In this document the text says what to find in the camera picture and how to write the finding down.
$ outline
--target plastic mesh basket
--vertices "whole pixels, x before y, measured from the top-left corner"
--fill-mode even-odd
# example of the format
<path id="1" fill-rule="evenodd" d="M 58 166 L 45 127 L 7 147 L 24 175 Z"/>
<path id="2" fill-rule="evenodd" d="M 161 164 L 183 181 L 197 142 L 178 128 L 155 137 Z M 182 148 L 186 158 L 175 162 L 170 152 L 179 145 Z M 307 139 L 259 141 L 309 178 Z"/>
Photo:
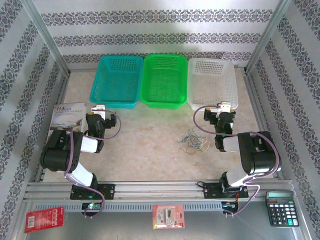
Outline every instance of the plastic mesh basket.
<path id="1" fill-rule="evenodd" d="M 187 101 L 193 110 L 205 105 L 230 102 L 238 107 L 235 67 L 232 62 L 211 58 L 191 58 L 188 65 Z"/>
<path id="2" fill-rule="evenodd" d="M 140 99 L 149 107 L 177 109 L 187 102 L 188 60 L 178 54 L 145 57 Z"/>
<path id="3" fill-rule="evenodd" d="M 94 78 L 90 101 L 107 108 L 132 109 L 139 100 L 143 58 L 103 56 Z"/>

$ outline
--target red package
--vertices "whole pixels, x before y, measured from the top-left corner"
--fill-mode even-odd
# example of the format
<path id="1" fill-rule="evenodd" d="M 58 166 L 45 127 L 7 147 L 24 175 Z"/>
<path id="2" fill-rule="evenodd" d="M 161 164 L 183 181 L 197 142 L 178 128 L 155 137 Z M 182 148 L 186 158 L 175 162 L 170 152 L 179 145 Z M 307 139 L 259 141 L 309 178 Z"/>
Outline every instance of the red package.
<path id="1" fill-rule="evenodd" d="M 64 218 L 63 206 L 28 212 L 26 214 L 24 232 L 31 233 L 61 227 L 64 225 Z"/>
<path id="2" fill-rule="evenodd" d="M 184 229 L 185 212 L 182 204 L 153 205 L 153 229 Z"/>

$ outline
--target teal plastic basket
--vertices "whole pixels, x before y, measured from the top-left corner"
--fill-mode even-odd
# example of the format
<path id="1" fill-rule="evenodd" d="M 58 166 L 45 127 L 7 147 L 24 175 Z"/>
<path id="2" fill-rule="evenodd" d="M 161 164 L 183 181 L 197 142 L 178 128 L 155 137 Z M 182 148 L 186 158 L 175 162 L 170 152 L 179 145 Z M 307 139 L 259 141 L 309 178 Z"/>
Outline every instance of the teal plastic basket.
<path id="1" fill-rule="evenodd" d="M 133 109 L 139 100 L 143 64 L 140 56 L 103 56 L 90 101 L 106 108 Z"/>

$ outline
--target beige floor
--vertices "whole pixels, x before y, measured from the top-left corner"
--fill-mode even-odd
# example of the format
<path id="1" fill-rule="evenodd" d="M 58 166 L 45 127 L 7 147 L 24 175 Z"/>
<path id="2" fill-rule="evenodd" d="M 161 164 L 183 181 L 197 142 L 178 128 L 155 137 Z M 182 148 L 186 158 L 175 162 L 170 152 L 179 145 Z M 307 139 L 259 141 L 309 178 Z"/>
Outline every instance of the beige floor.
<path id="1" fill-rule="evenodd" d="M 94 77 L 94 72 L 72 73 L 64 102 L 86 102 L 88 112 L 93 106 L 89 95 Z M 240 69 L 236 69 L 236 81 L 239 106 L 233 132 L 258 131 Z M 122 119 L 120 134 L 106 140 L 101 153 L 82 152 L 79 160 L 99 181 L 211 180 L 240 164 L 239 153 L 219 152 L 211 134 L 202 134 L 210 139 L 207 151 L 189 155 L 179 150 L 186 149 L 187 144 L 177 140 L 194 126 L 194 111 L 188 104 L 179 109 L 162 109 L 138 102 L 134 109 L 112 110 Z M 200 126 L 214 131 L 214 127 L 203 120 L 203 113 L 196 119 Z M 116 130 L 107 129 L 105 137 Z M 64 182 L 65 179 L 62 174 L 47 170 L 44 181 Z"/>

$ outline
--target black calculator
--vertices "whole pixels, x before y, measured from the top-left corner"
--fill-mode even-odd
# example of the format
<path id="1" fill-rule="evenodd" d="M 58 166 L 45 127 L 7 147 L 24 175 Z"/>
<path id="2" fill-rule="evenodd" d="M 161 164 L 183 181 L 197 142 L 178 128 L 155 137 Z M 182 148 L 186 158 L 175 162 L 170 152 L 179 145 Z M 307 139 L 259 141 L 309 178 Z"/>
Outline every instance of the black calculator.
<path id="1" fill-rule="evenodd" d="M 272 227 L 299 227 L 293 191 L 267 191 L 265 203 L 268 209 L 269 220 Z"/>

